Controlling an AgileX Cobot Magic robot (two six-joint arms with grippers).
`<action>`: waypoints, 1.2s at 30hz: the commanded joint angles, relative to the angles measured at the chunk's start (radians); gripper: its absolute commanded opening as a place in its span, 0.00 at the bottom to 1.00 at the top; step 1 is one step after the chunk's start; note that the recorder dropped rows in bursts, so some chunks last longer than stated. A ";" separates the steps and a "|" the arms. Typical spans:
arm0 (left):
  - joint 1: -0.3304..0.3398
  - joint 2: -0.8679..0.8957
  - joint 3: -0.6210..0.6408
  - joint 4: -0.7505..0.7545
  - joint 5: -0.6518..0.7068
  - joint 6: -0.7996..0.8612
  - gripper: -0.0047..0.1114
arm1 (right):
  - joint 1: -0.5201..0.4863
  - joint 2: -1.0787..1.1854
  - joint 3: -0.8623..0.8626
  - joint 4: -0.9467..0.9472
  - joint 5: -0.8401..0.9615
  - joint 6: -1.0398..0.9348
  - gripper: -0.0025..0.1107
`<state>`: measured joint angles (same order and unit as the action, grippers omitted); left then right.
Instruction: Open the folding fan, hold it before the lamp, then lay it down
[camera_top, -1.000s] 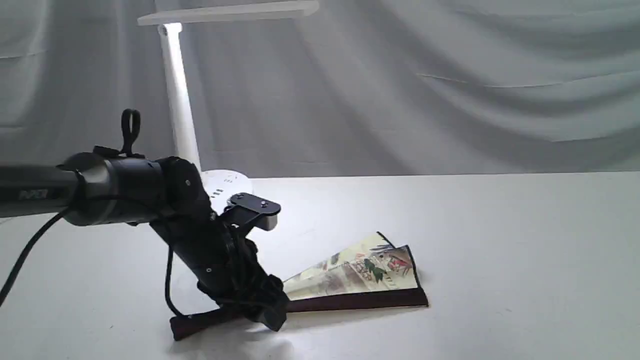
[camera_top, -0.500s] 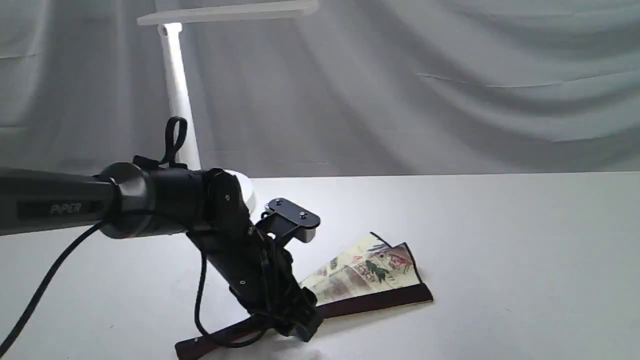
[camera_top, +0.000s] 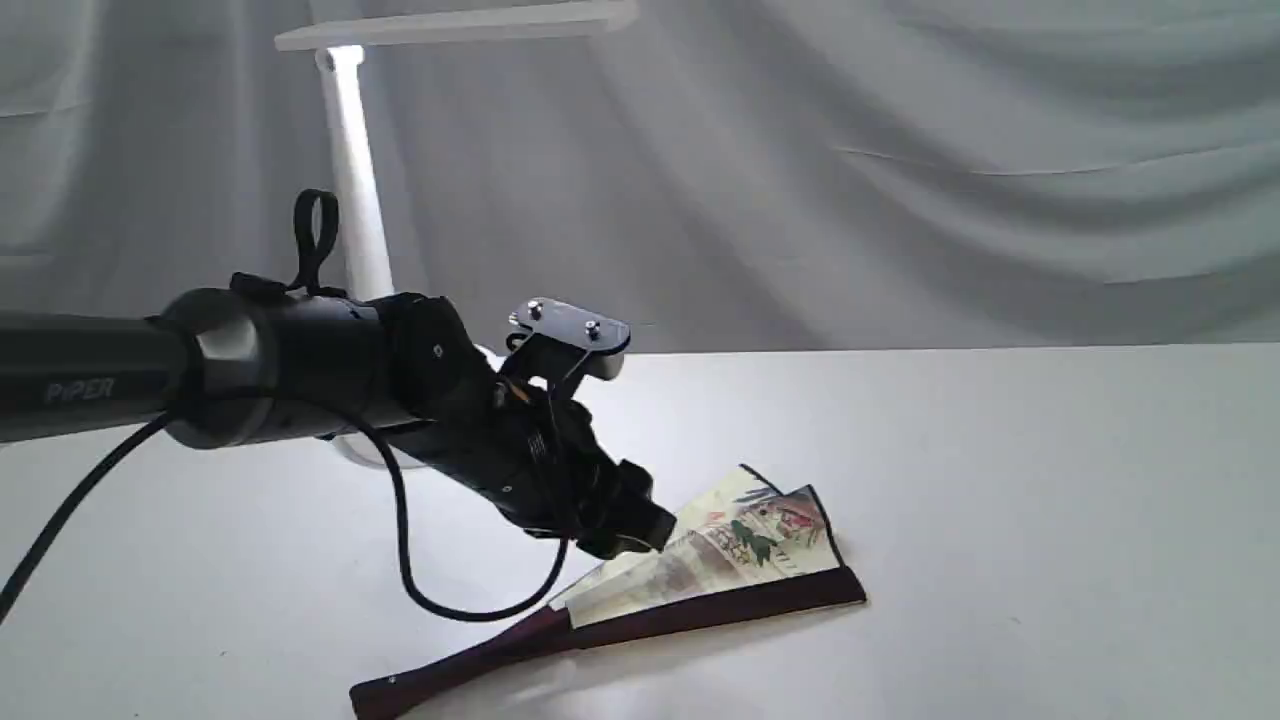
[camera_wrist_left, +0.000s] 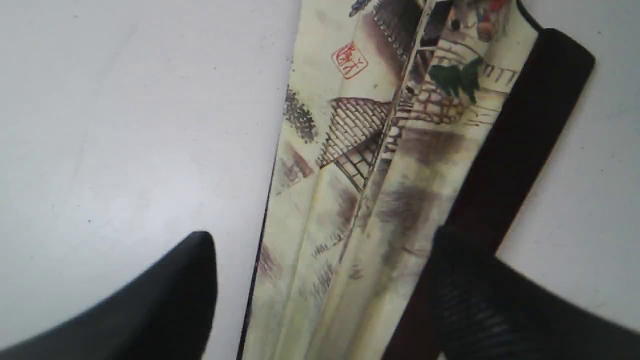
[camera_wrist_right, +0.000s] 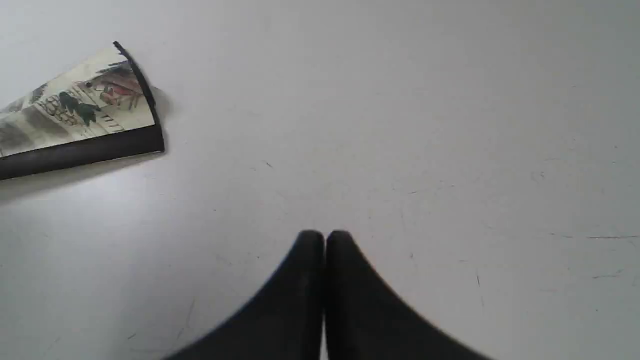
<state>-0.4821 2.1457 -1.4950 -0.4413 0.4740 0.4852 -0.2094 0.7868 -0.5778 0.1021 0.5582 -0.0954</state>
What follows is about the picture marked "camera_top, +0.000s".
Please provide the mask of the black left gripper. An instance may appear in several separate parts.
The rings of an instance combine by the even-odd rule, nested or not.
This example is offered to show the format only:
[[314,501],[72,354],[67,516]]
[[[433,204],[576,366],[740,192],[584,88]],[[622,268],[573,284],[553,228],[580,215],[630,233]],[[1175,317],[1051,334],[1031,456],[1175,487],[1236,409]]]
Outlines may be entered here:
[[404,454],[532,537],[600,546],[600,559],[666,547],[675,515],[643,468],[602,447],[577,389],[503,375],[506,359],[490,364],[448,299],[404,295],[399,318]]

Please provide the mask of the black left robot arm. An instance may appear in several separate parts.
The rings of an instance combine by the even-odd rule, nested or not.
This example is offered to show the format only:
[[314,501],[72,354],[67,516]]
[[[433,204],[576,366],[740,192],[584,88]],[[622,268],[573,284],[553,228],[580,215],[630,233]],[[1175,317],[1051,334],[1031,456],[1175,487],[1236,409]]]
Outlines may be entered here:
[[3,441],[175,413],[172,437],[229,448],[357,423],[525,533],[598,559],[662,550],[675,515],[599,446],[571,393],[589,354],[534,337],[497,370],[443,297],[247,299],[196,290],[145,319],[3,315]]

